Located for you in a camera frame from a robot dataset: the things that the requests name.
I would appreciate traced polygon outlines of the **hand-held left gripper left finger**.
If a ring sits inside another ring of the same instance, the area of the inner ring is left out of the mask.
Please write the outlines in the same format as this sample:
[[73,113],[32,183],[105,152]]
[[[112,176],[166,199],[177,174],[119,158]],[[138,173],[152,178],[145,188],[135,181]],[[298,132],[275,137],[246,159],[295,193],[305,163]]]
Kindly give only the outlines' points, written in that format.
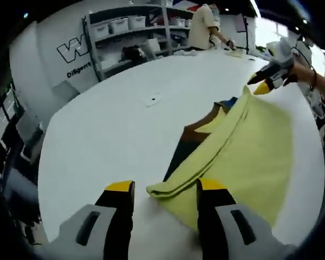
[[127,259],[133,229],[135,182],[107,186],[60,226],[56,259]]

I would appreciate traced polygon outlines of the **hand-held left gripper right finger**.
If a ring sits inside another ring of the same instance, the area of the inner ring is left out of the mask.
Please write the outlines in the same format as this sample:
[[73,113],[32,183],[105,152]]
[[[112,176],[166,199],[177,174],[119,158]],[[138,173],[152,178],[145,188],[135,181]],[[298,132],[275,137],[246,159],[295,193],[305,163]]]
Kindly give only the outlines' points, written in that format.
[[269,223],[237,203],[224,185],[206,178],[196,184],[203,259],[286,259],[296,250],[281,243]]

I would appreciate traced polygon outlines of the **person's right hand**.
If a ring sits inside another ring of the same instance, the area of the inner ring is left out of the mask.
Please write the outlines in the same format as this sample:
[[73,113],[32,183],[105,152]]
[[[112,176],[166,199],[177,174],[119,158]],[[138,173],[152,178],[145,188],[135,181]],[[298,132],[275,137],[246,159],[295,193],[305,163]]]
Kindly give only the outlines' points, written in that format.
[[313,80],[314,71],[295,61],[283,85],[286,86],[293,82],[302,82],[311,85]]

